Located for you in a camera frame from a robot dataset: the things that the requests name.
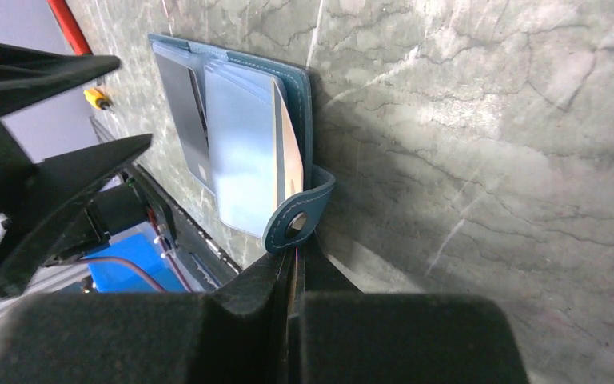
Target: metal snap fastener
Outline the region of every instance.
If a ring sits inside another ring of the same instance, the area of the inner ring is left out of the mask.
[[[296,214],[293,220],[290,221],[288,227],[286,228],[285,236],[287,238],[294,238],[297,234],[300,233],[302,228],[305,228],[305,224],[307,223],[307,218],[309,216],[305,212],[300,212]]]

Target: card holder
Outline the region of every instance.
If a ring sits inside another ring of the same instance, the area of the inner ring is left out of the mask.
[[[205,66],[217,210],[227,226],[258,236],[274,211],[272,106],[228,76]]]
[[[200,59],[204,63],[213,60],[221,60],[226,64],[240,66],[260,73],[271,74],[281,80],[284,87],[283,96],[285,105],[294,128],[303,163],[304,190],[283,201],[283,203],[272,213],[269,220],[262,223],[264,226],[262,240],[266,250],[271,254],[279,253],[289,247],[303,243],[316,229],[321,214],[328,202],[330,193],[335,185],[335,177],[332,176],[331,173],[312,164],[312,98],[307,73],[299,68],[281,62],[260,58],[251,54],[225,50],[200,42],[192,42],[157,34],[150,34],[149,39],[153,43],[153,46],[155,43],[159,42],[168,46],[171,50],[180,50],[185,54],[197,56],[197,59]],[[213,85],[206,82],[207,80],[204,79],[205,84],[202,86],[205,87],[208,95],[210,94],[210,87]],[[211,110],[208,110],[208,107],[206,107],[206,109],[206,113],[210,114]],[[209,134],[215,135],[212,127],[209,127]],[[242,142],[245,142],[247,146],[251,146],[251,143],[253,143],[249,138],[244,138]],[[226,155],[234,156],[234,154],[230,153],[226,153]],[[249,185],[250,183],[252,183],[250,180],[244,181],[239,179],[234,181],[234,185],[238,189],[243,189],[244,185]],[[217,191],[213,193],[216,194],[219,205],[220,196],[217,195]],[[248,204],[253,205],[255,202],[255,200],[250,199]]]

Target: marble wall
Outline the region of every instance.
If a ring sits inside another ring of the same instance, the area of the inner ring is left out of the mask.
[[[120,135],[242,264],[187,174],[146,34],[312,72],[315,162],[338,185],[319,229],[365,290],[481,294],[506,311],[534,382],[614,382],[614,2],[68,2]]]

